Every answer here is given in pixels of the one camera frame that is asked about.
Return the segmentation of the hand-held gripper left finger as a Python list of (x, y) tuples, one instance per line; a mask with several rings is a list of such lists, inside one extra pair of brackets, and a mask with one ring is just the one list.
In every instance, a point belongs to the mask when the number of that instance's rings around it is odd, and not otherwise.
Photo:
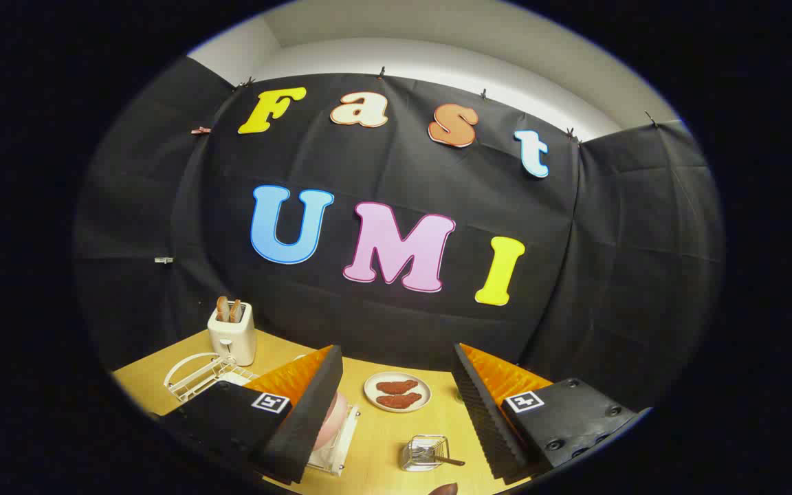
[(342, 372), (342, 348), (329, 345), (245, 385), (208, 386), (158, 423), (228, 469), (299, 483)]

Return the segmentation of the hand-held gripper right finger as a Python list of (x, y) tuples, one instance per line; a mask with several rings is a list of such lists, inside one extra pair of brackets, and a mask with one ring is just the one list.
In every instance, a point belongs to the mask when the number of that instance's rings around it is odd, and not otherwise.
[(452, 375), (492, 475), (505, 482), (558, 471), (644, 416), (585, 380), (550, 382), (462, 342)]

